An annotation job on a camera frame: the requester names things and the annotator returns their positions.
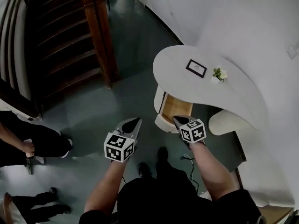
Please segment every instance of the white cube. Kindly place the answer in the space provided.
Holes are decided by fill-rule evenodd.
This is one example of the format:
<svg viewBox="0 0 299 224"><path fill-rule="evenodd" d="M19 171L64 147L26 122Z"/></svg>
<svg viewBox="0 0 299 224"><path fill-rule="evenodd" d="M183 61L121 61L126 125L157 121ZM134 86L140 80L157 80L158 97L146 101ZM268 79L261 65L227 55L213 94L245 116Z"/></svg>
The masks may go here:
<svg viewBox="0 0 299 224"><path fill-rule="evenodd" d="M114 133L108 133L104 143L105 157L118 162L124 162L131 156L134 148L134 139Z"/></svg>
<svg viewBox="0 0 299 224"><path fill-rule="evenodd" d="M183 140L189 143L193 144L206 138L205 125L200 119L183 125L180 129Z"/></svg>

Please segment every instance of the hand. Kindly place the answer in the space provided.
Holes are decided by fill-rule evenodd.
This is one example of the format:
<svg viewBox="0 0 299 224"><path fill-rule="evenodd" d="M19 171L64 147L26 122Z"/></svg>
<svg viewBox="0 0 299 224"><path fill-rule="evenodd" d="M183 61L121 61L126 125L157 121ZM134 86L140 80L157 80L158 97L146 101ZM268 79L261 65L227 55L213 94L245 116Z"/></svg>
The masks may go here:
<svg viewBox="0 0 299 224"><path fill-rule="evenodd" d="M10 194L7 192L5 195L4 195L4 200L3 200L3 206L8 208L9 205L12 203L13 201L13 198L10 196Z"/></svg>
<svg viewBox="0 0 299 224"><path fill-rule="evenodd" d="M22 151L29 154L34 154L36 148L32 142L23 143Z"/></svg>

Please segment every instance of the framed picture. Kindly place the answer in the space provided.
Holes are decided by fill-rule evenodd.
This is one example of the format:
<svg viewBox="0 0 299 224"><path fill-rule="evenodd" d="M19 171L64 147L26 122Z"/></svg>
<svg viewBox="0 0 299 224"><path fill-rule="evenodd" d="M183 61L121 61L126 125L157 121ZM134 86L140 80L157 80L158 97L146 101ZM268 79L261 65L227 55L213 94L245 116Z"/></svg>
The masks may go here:
<svg viewBox="0 0 299 224"><path fill-rule="evenodd" d="M186 69L191 71L195 75L198 75L201 78L203 78L206 73L206 67L204 67L203 65L197 63L196 61L194 61L192 59L189 61Z"/></svg>

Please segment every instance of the staircase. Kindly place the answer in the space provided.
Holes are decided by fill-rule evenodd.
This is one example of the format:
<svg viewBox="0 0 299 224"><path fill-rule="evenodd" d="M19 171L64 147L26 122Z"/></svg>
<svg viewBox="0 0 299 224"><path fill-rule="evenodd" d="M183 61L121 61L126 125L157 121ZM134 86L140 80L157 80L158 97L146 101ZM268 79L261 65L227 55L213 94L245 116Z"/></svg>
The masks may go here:
<svg viewBox="0 0 299 224"><path fill-rule="evenodd" d="M25 60L38 104L103 77L119 80L105 0L28 0Z"/></svg>

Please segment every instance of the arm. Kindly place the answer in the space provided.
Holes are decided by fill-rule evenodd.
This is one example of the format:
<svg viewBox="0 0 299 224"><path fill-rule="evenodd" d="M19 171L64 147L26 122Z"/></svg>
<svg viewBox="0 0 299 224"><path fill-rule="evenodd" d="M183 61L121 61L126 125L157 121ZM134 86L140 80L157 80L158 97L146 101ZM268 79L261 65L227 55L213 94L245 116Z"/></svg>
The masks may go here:
<svg viewBox="0 0 299 224"><path fill-rule="evenodd" d="M0 123L0 139L23 152L34 154L35 149L32 143L23 143L17 136L15 136L13 132L6 128L2 123Z"/></svg>
<svg viewBox="0 0 299 224"><path fill-rule="evenodd" d="M105 176L88 197L84 212L100 210L106 215L112 214L126 163L113 161L110 164Z"/></svg>
<svg viewBox="0 0 299 224"><path fill-rule="evenodd" d="M238 190L229 171L211 154L203 143L190 144L190 148L194 154L206 189L214 201Z"/></svg>
<svg viewBox="0 0 299 224"><path fill-rule="evenodd" d="M9 206L12 201L13 201L13 199L11 198L11 196L8 193L6 193L4 195L4 201L3 201L3 210L4 210L6 224L14 224L13 218L11 216L10 209L9 209Z"/></svg>

